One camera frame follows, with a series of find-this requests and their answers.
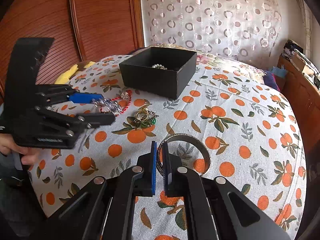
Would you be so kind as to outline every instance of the table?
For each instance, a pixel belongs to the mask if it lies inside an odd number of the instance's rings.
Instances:
[[[127,57],[106,57],[70,84],[114,98],[127,89],[118,66]],[[131,105],[111,126],[88,129],[72,150],[43,150],[29,176],[45,214],[54,213],[95,176],[109,179],[135,165],[139,155],[150,151],[152,140],[160,143],[168,134],[187,133],[211,155],[205,177],[225,176],[294,239],[306,195],[299,127],[287,99],[250,79],[241,65],[199,52],[196,73],[179,99],[131,89]],[[130,116],[143,106],[160,117],[154,126],[134,129]],[[66,102],[51,110],[74,116],[94,107]],[[192,145],[172,142],[169,150],[185,166],[203,171],[204,160]],[[183,200],[164,195],[158,172],[156,183],[153,198],[136,198],[132,239],[187,239]]]

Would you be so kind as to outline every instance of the wooden dresser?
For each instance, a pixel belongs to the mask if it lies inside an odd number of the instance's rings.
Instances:
[[[279,57],[278,67],[281,65],[288,70],[281,93],[292,107],[307,155],[320,140],[320,92],[282,56]]]

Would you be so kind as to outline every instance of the yellow object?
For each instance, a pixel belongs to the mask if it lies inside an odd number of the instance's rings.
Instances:
[[[84,68],[91,67],[93,64],[95,64],[95,62],[90,61],[87,65],[84,66]]]
[[[63,85],[69,82],[70,77],[78,70],[78,65],[75,64],[73,65],[69,70],[66,72],[62,73],[57,80],[55,81],[55,85]]]

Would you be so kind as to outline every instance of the tablecloth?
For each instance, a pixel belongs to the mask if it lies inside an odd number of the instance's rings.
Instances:
[[[119,70],[127,57],[106,57],[70,85],[114,98],[128,89]],[[28,173],[45,214],[53,214],[95,176],[109,179],[135,165],[139,155],[150,152],[152,140],[160,143],[168,134],[187,133],[201,140],[211,155],[206,178],[226,177],[294,239],[306,196],[299,127],[287,99],[252,80],[241,65],[198,52],[196,73],[179,99],[130,88],[132,103],[111,126],[88,129],[72,150],[44,149]],[[119,104],[126,106],[127,100]],[[159,114],[157,122],[134,128],[131,117],[144,106]],[[51,110],[74,116],[95,108],[66,102]],[[169,150],[185,166],[204,170],[204,160],[192,145],[172,142]],[[162,180],[157,172],[156,195],[136,198],[132,239],[187,239],[183,200],[167,198]]]

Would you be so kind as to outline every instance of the wooden door frame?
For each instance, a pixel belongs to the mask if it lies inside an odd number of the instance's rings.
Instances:
[[[135,49],[143,48],[145,45],[142,24],[141,0],[130,0],[130,11]]]

